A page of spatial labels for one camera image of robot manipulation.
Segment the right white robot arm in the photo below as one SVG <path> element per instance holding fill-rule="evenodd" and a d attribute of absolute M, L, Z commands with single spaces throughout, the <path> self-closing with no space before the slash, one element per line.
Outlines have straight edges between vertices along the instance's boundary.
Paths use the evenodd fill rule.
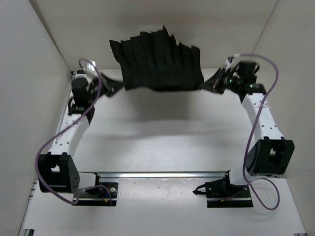
<path fill-rule="evenodd" d="M 229 171 L 228 180 L 220 185 L 221 193 L 227 197 L 238 192 L 238 185 L 283 175 L 294 152 L 294 142 L 284 137 L 274 121 L 264 85 L 256 82 L 259 69 L 254 61 L 241 61 L 234 68 L 219 68 L 200 85 L 216 94 L 226 90 L 237 94 L 252 125 L 249 138 L 255 139 L 255 144 L 246 145 L 242 166 Z"/>

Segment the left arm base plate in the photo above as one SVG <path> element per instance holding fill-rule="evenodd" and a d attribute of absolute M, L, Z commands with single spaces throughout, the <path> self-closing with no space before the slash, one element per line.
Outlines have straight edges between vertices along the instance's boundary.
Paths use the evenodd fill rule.
<path fill-rule="evenodd" d="M 115 207 L 119 179 L 101 173 L 80 173 L 78 192 L 73 196 L 74 206 Z"/>

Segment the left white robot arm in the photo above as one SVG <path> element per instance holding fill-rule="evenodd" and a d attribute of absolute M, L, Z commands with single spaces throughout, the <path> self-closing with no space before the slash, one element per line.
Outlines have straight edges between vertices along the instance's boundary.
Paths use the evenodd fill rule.
<path fill-rule="evenodd" d="M 103 190 L 103 183 L 94 174 L 80 174 L 73 158 L 78 144 L 89 128 L 95 108 L 93 102 L 105 95 L 112 97 L 124 87 L 124 83 L 112 80 L 104 74 L 89 80 L 83 71 L 78 71 L 71 81 L 72 96 L 67 104 L 66 131 L 54 138 L 47 154 L 40 154 L 37 169 L 42 179 L 40 190 L 57 193 L 75 193 L 79 188 L 93 196 Z"/>

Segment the black pleated skirt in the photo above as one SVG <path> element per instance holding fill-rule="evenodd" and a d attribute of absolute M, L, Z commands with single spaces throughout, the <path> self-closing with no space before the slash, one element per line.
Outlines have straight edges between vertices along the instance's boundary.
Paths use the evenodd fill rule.
<path fill-rule="evenodd" d="M 194 91 L 204 82 L 200 49 L 177 43 L 166 27 L 109 44 L 126 90 Z"/>

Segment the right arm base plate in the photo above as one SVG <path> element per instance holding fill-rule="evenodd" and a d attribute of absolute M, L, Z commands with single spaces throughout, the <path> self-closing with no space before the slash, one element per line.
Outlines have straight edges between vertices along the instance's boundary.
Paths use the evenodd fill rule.
<path fill-rule="evenodd" d="M 205 195 L 207 208 L 253 207 L 251 193 L 246 185 L 232 185 L 227 178 L 205 182 L 193 190 L 195 195 Z"/>

